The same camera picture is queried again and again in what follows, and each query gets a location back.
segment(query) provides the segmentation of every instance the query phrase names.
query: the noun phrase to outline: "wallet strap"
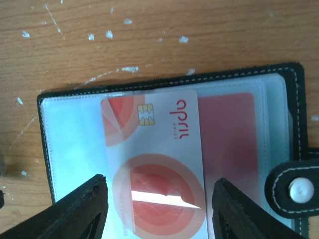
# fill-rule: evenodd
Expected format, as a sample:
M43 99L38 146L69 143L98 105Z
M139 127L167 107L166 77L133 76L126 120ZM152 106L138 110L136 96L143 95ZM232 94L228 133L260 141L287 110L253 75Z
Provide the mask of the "wallet strap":
M319 148L310 148L307 160L277 166L265 184L266 199L285 218L319 215Z

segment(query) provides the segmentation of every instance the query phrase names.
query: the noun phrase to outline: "gold chip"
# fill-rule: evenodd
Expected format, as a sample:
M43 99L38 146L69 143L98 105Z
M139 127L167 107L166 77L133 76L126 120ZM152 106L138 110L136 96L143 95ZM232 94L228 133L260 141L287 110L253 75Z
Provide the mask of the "gold chip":
M153 104L138 105L140 126L150 126L155 124Z

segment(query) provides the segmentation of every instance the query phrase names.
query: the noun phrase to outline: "wooden surface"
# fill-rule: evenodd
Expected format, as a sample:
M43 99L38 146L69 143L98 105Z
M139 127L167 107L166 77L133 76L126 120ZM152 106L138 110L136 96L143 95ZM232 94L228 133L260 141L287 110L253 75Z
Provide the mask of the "wooden surface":
M319 146L317 0L0 0L0 18L0 232L51 204L36 107L43 90L298 61L309 144ZM319 218L310 227L319 238Z

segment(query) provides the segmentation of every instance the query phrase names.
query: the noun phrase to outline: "card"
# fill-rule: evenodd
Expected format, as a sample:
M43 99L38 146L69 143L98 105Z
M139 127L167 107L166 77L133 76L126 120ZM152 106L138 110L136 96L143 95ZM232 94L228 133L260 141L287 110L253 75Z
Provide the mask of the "card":
M257 127L250 93L198 99L208 225L215 182L224 177L260 205ZM214 238L213 227L208 227Z
M197 93L107 98L101 111L119 238L208 238Z

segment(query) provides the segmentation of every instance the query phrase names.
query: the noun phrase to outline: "red circle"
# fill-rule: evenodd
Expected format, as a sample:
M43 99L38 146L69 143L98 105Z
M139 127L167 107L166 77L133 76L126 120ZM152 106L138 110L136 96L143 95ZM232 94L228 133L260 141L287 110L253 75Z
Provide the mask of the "red circle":
M165 155L143 154L131 158L117 171L112 190L119 215L121 208L117 197L128 196L127 190L180 196L184 202L199 207L131 201L135 234L141 238L192 237L205 218L205 194L202 185L185 165Z

